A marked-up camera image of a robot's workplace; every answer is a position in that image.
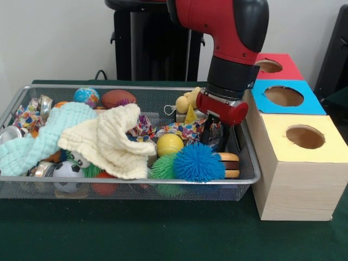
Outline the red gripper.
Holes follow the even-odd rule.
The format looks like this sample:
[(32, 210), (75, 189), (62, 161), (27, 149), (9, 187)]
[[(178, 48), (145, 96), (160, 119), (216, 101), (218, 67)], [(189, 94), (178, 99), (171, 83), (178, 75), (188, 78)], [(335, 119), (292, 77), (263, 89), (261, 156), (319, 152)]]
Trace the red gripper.
[(222, 138), (219, 141), (218, 152), (225, 152), (230, 134), (230, 126), (240, 124), (247, 115), (248, 104), (242, 100), (230, 101), (219, 98), (206, 91), (197, 95), (196, 105), (199, 111), (209, 114), (204, 123), (201, 141), (209, 141), (210, 128), (218, 119), (222, 122)]

